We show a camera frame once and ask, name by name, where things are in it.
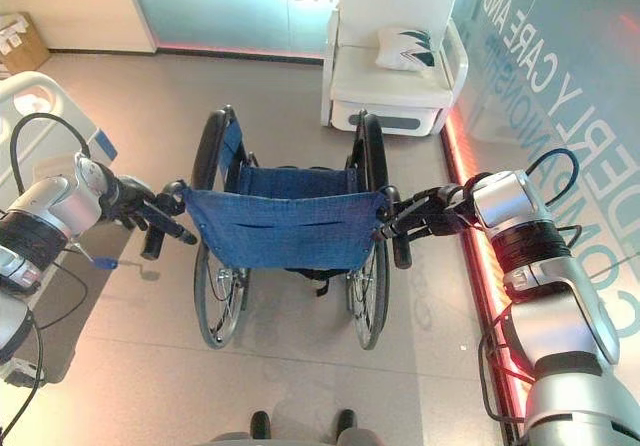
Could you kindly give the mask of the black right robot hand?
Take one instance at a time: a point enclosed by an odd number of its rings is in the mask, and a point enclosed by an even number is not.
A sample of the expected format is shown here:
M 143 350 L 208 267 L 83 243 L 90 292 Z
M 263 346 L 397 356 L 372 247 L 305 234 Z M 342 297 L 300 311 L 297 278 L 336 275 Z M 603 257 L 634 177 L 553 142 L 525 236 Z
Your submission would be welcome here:
M 409 242 L 428 236 L 452 236 L 478 228 L 471 199 L 460 185 L 447 184 L 395 200 L 376 229 L 377 239 L 406 238 Z

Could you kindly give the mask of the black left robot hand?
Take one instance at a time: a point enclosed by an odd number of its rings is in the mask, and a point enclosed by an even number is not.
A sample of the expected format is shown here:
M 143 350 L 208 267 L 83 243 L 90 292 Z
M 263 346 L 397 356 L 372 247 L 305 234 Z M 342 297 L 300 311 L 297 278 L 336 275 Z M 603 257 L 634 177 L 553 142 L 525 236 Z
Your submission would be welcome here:
M 107 191 L 99 198 L 101 220 L 118 220 L 128 229 L 137 226 L 145 231 L 141 251 L 143 258 L 157 259 L 166 236 L 188 245 L 198 242 L 192 232 L 174 220 L 186 209 L 182 198 L 185 187 L 182 180 L 167 184 L 160 193 L 155 194 L 136 178 L 116 176 L 106 166 L 100 169 L 107 184 Z

